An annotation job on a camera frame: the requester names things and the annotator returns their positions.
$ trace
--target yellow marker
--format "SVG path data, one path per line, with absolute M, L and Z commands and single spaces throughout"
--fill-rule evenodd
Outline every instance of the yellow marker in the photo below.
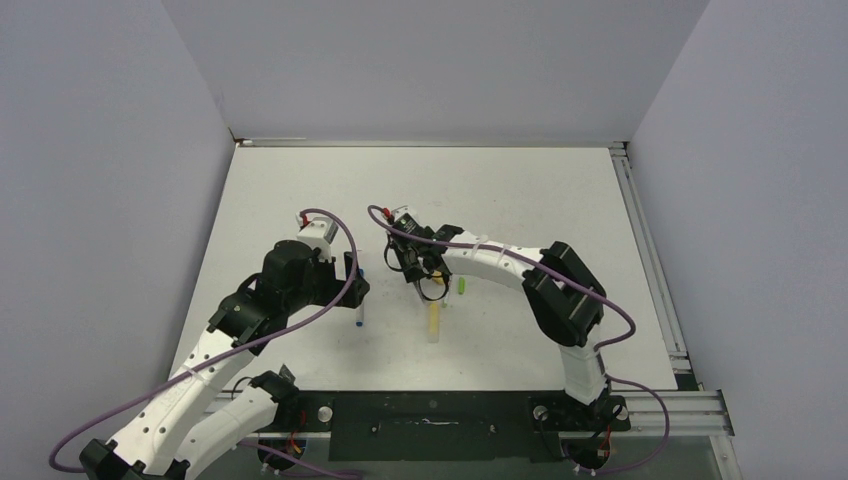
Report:
M 427 329 L 427 342 L 439 343 L 439 302 L 431 302 L 427 307 L 429 327 Z

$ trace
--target gray floor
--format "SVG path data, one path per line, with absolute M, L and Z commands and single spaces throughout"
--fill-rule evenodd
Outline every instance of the gray floor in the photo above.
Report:
M 644 458 L 657 445 L 657 438 L 613 439 L 614 456 L 610 467 Z M 326 461 L 328 440 L 311 440 L 305 460 L 329 468 L 356 468 L 366 472 L 366 479 L 562 479 L 573 478 L 570 464 L 531 464 L 526 459 L 500 459 L 491 462 L 333 462 Z M 269 479 L 270 472 L 259 473 L 260 463 L 252 449 L 238 448 L 213 463 L 200 480 Z M 591 478 L 581 475 L 577 478 Z M 709 439 L 678 437 L 669 441 L 656 459 L 630 472 L 614 475 L 627 479 L 713 480 L 720 478 Z

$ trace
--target white table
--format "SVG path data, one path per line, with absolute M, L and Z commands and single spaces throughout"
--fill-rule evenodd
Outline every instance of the white table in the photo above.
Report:
M 605 148 L 238 148 L 173 369 L 220 301 L 261 270 L 274 243 L 295 238 L 295 214 L 320 207 L 347 223 L 360 249 L 371 284 L 365 326 L 355 326 L 354 311 L 332 309 L 273 341 L 243 375 L 285 363 L 308 390 L 563 387 L 557 346 L 537 327 L 524 295 L 497 284 L 466 278 L 466 293 L 454 291 L 442 311 L 440 341 L 428 343 L 424 306 L 402 275 L 383 264 L 386 237 L 366 214 L 371 203 L 409 204 L 434 229 L 449 223 L 513 245 L 571 245 L 638 326 L 634 337 L 602 350 L 610 373 L 677 388 Z M 341 232 L 333 247 L 341 278 L 348 249 Z M 302 310 L 289 324 L 316 309 Z M 624 321 L 605 309 L 602 338 L 624 331 Z

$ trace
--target gray wall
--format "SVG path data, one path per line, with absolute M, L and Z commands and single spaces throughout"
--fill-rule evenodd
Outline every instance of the gray wall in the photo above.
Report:
M 159 2 L 0 5 L 0 477 L 164 378 L 232 149 Z
M 846 478 L 848 3 L 712 0 L 630 145 L 746 478 Z
M 243 137 L 631 138 L 707 0 L 165 0 Z

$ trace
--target wall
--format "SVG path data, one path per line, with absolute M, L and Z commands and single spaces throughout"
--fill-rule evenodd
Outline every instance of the wall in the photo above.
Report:
M 232 149 L 159 2 L 2 2 L 0 476 L 164 378 Z
M 620 141 L 707 0 L 166 0 L 237 136 Z
M 848 3 L 713 0 L 629 151 L 746 478 L 846 478 Z

